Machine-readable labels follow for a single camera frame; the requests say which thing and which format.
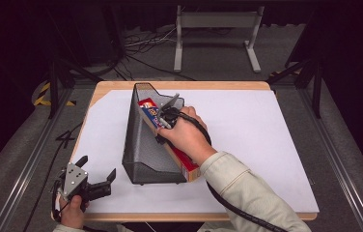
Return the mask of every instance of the table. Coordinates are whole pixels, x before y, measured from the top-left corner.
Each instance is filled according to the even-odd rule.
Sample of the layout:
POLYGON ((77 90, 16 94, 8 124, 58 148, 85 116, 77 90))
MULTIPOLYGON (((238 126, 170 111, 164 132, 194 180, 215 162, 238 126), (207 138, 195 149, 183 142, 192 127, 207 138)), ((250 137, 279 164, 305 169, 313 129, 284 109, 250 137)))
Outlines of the table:
MULTIPOLYGON (((212 196, 210 196, 210 193, 205 185, 204 178, 200 178, 199 180, 196 180, 192 183, 179 185, 154 184, 135 186, 130 182, 121 164, 122 150, 125 144, 127 122, 124 122, 123 119, 119 119, 120 117, 124 118, 124 116, 120 116, 118 113, 112 114, 112 112, 117 112, 119 107, 122 108, 121 111, 124 113, 125 117, 127 117, 131 97, 131 95, 129 94, 131 91, 129 90, 133 88, 134 83, 136 82, 100 82, 90 101, 90 108, 85 118, 84 126, 81 129, 80 135, 73 150, 71 161, 79 160, 84 155, 89 156, 89 161, 83 166, 83 169, 89 172, 89 182, 91 184, 104 181, 104 179, 113 169, 113 167, 117 168, 117 179, 112 183, 112 194, 110 196, 106 196, 94 201, 92 203, 92 207, 87 210, 85 218, 87 220, 97 221, 228 220, 228 216, 225 213, 224 208, 215 199, 213 199, 212 196), (106 109, 104 105, 108 105, 106 108, 113 107, 113 111, 109 111, 111 109, 106 109), (111 120, 112 124, 109 125, 107 121, 110 121, 112 117, 114 117, 115 120, 111 120)), ((283 147, 288 146, 288 149, 290 151, 289 154, 293 154, 290 156, 286 155, 285 157, 280 158, 285 160, 287 165, 281 165, 281 160, 277 160, 276 162, 279 163, 280 166, 291 166, 293 167, 293 169, 300 170, 301 177, 293 182, 288 181, 285 183, 277 183, 273 179, 271 179, 277 177, 277 175, 274 174, 275 177, 273 177, 274 175, 270 176, 268 173, 263 173, 262 168, 258 170, 259 167, 263 167, 263 162, 271 158, 269 156, 268 150, 274 150, 276 149, 276 146, 271 146, 268 147, 268 149, 265 149, 265 151, 263 152, 263 159, 254 159, 253 157, 252 160, 254 160, 254 163, 252 169, 265 177, 267 182, 271 184, 271 187, 277 192, 277 194, 279 194, 278 192, 286 190, 289 191, 285 192, 284 195, 287 194, 292 199, 286 199, 288 198, 288 196, 282 197, 287 202, 290 201, 289 204, 293 206, 294 209, 297 208, 297 210, 295 211, 300 216, 300 218, 305 220, 311 220, 316 218, 319 211, 317 203, 309 186, 308 180, 305 176, 305 172, 303 171, 299 156, 296 152, 296 149, 294 148, 291 136, 288 133, 287 126, 285 125, 285 121, 282 117, 281 111, 279 110, 279 106, 276 102, 275 96, 273 95, 272 91, 269 90, 269 86, 265 82, 152 81, 150 83, 153 85, 154 88, 158 90, 160 94, 170 95, 170 93, 174 93, 175 90, 177 90, 181 93, 181 97, 194 95, 197 96, 198 93, 200 93, 199 95, 202 95, 203 98, 205 98, 207 94, 223 93, 223 97, 225 97, 226 99, 229 99, 230 95, 234 96, 235 94, 243 93, 250 95, 255 94, 258 97, 269 96, 267 98, 269 98, 269 101, 273 102, 273 105, 275 106, 267 107, 267 101, 257 98, 254 100, 248 100, 250 103, 248 103, 249 107, 246 108, 251 108, 250 105, 254 102, 263 102, 258 111, 270 112, 269 116, 263 118, 265 120, 271 120, 271 123, 273 124, 272 127, 264 127, 265 130, 263 131, 278 129, 276 134, 277 136, 279 135, 280 138, 278 138, 277 141, 273 141, 273 143, 284 142, 286 145, 283 147), (306 198, 308 199, 305 202, 302 202, 301 199, 297 199, 299 197, 296 196, 296 191, 304 192, 305 195, 307 195, 306 198)), ((223 136, 220 137, 220 133, 214 132, 220 126, 220 124, 217 124, 218 126, 215 125, 219 118, 215 116, 209 117, 209 114, 206 113, 207 110, 204 110, 205 107, 203 106, 203 104, 209 105, 208 101, 201 101, 201 106, 198 105, 198 102, 199 101, 197 98, 185 98, 185 104, 193 103, 193 105, 197 105, 196 108, 198 109, 199 114, 209 126, 209 133, 211 139, 213 140, 213 144, 218 144, 219 146, 221 146, 225 143, 226 139, 223 139, 223 136)), ((260 132, 259 130, 256 130, 257 125, 251 125, 251 127, 254 127, 253 132, 260 132)), ((256 140, 248 141, 249 144, 252 144, 252 142, 259 143, 259 141, 256 140)), ((254 146, 253 150, 255 151, 255 153, 261 153, 257 152, 259 149, 256 148, 257 145, 252 144, 251 146, 254 146)), ((283 149, 284 151, 287 149, 283 147, 279 146, 279 150, 283 149)), ((235 155, 239 153, 239 148, 236 149, 238 150, 232 152, 235 155)), ((289 175, 292 173, 291 170, 288 171, 285 169, 283 169, 282 172, 289 175)))

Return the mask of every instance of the dark background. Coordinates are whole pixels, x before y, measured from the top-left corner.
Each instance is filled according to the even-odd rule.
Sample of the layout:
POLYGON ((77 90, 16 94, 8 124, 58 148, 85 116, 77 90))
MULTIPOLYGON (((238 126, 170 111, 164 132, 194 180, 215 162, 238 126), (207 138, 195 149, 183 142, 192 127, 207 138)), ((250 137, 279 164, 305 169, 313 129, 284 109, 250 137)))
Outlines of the dark background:
MULTIPOLYGON (((341 7, 348 8, 349 15, 342 17, 344 21, 337 24, 341 15, 337 13, 315 18, 321 19, 325 25, 318 23, 315 30, 304 35, 303 43, 298 45, 298 55, 292 58, 299 61, 308 57, 311 50, 320 48, 322 35, 328 31, 335 33, 330 49, 322 55, 323 78, 363 154, 363 4, 341 7)), ((306 23, 314 9, 308 5, 269 6, 265 8, 262 24, 306 23)), ((31 95, 46 79, 45 73, 53 54, 67 57, 80 66, 112 62, 121 57, 122 42, 118 39, 121 29, 140 26, 142 30, 154 31, 157 27, 174 23, 176 12, 174 6, 104 6, 104 10, 112 13, 109 19, 106 14, 100 14, 98 6, 50 7, 46 12, 23 1, 0 1, 0 152, 34 110, 31 95), (95 21, 89 28, 72 27, 75 21, 90 19, 95 21), (113 31, 106 29, 112 28, 111 23, 117 26, 113 31), (44 28, 40 29, 38 25, 44 25, 44 28), (93 43, 98 47, 83 43, 84 38, 91 41, 95 33, 105 41, 93 43), (93 56, 84 52, 89 49, 94 52, 93 56)))

